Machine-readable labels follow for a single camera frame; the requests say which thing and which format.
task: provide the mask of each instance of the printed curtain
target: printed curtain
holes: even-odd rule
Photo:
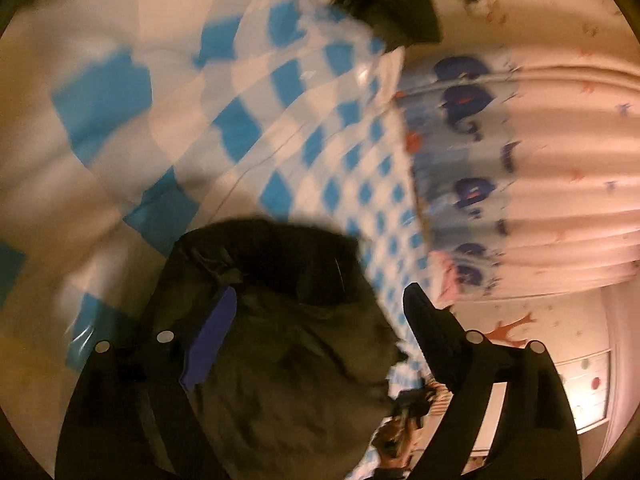
[[[397,94],[440,300],[575,292],[640,260],[640,67],[593,52],[423,59]]]

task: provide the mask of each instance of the blue and white checkered blanket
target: blue and white checkered blanket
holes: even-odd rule
[[[429,285],[428,261],[382,47],[320,0],[46,0],[16,17],[0,42],[0,404],[48,470],[88,353],[135,330],[173,243],[210,222],[359,235],[412,339],[402,290]]]

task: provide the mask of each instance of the wall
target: wall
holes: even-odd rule
[[[498,44],[576,46],[640,60],[640,46],[613,0],[434,0],[442,22],[440,47],[409,49],[408,60],[433,50]]]
[[[603,456],[631,420],[640,402],[640,276],[602,291],[613,352],[611,380],[615,396],[609,407],[609,432]]]
[[[582,458],[582,474],[588,476],[598,465],[602,446],[607,437],[609,423],[594,428],[591,431],[581,434],[580,440],[580,456]]]
[[[460,302],[452,313],[466,330],[496,344],[521,348],[542,341],[564,382],[578,430],[604,420],[609,392],[609,331],[599,289],[540,298]],[[496,384],[476,441],[488,449],[495,434],[505,385]]]

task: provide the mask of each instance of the person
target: person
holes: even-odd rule
[[[392,418],[385,423],[373,438],[373,447],[378,452],[380,463],[373,476],[367,480],[400,480],[407,471],[409,459],[417,432],[417,424],[414,418],[409,418],[402,426],[400,417]],[[390,440],[400,440],[396,456],[391,456],[386,450],[385,444]]]

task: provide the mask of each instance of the metal rivet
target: metal rivet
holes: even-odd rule
[[[546,352],[546,348],[545,346],[540,342],[540,341],[532,341],[529,345],[529,347],[536,353],[536,354],[543,354]]]
[[[482,335],[478,330],[470,330],[466,333],[466,340],[474,345],[479,345],[482,341],[484,341],[484,335]]]
[[[174,333],[171,330],[164,330],[156,336],[159,343],[170,343],[174,340]]]
[[[98,352],[98,354],[104,354],[109,348],[111,348],[111,345],[108,341],[100,341],[95,346],[95,351]]]

